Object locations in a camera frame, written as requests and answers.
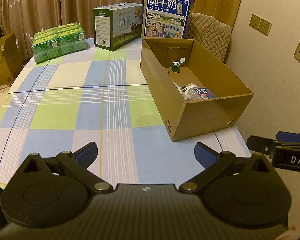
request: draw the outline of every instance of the metal screw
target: metal screw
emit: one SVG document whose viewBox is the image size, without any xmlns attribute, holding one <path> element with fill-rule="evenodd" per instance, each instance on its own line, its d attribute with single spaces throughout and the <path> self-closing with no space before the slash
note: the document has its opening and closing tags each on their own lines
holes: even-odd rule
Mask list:
<svg viewBox="0 0 300 240">
<path fill-rule="evenodd" d="M 198 188 L 198 185 L 194 182 L 186 182 L 181 186 L 184 190 L 195 190 Z"/>
<path fill-rule="evenodd" d="M 100 191 L 103 191 L 103 190 L 107 190 L 110 188 L 110 184 L 109 183 L 106 183 L 106 182 L 98 182 L 94 185 L 94 188 L 96 190 L 100 190 Z"/>
</svg>

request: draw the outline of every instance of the nutrition label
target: nutrition label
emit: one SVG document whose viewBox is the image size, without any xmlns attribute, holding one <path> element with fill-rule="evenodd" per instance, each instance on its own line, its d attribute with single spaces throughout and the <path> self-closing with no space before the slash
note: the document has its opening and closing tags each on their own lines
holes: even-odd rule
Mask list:
<svg viewBox="0 0 300 240">
<path fill-rule="evenodd" d="M 95 16 L 96 43 L 110 47 L 110 17 Z"/>
</svg>

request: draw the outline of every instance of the yellow stripe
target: yellow stripe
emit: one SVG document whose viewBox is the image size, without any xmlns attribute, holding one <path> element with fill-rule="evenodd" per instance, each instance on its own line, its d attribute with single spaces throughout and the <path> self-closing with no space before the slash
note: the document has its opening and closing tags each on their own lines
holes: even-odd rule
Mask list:
<svg viewBox="0 0 300 240">
<path fill-rule="evenodd" d="M 104 95 L 105 95 L 105 85 L 106 85 L 106 74 L 107 74 L 107 69 L 108 69 L 108 63 L 109 63 L 109 59 L 110 59 L 110 55 L 111 53 L 109 53 L 108 56 L 108 60 L 107 60 L 107 65 L 106 65 L 106 70 L 105 70 L 105 76 L 103 77 L 103 89 L 102 89 L 102 100 L 101 100 L 101 124 L 100 124 L 100 151 L 99 151 L 99 158 L 100 158 L 100 178 L 102 178 L 102 155 L 101 155 L 101 151 L 102 151 L 102 123 L 103 123 L 103 101 L 104 101 Z"/>
</svg>

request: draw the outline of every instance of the white logo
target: white logo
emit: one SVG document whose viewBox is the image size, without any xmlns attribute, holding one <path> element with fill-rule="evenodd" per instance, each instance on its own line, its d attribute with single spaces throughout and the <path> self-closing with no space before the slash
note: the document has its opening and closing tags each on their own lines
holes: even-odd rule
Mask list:
<svg viewBox="0 0 300 240">
<path fill-rule="evenodd" d="M 152 188 L 150 188 L 150 187 L 148 187 L 148 186 L 145 186 L 145 187 L 142 188 L 142 190 L 145 191 L 145 192 L 147 192 L 147 191 L 149 191 L 149 190 L 151 190 L 151 189 L 152 189 Z"/>
</svg>

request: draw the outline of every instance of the plaid tablecloth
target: plaid tablecloth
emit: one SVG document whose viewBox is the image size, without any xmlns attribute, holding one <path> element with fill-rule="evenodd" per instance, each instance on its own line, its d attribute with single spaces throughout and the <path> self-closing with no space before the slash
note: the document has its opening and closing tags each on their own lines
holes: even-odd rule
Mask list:
<svg viewBox="0 0 300 240">
<path fill-rule="evenodd" d="M 29 61 L 0 108 L 0 186 L 31 152 L 53 157 L 90 141 L 99 155 L 89 170 L 111 183 L 175 183 L 204 168 L 203 142 L 250 156 L 235 126 L 171 142 L 140 70 L 141 39 L 110 52 L 94 47 L 35 65 Z"/>
</svg>

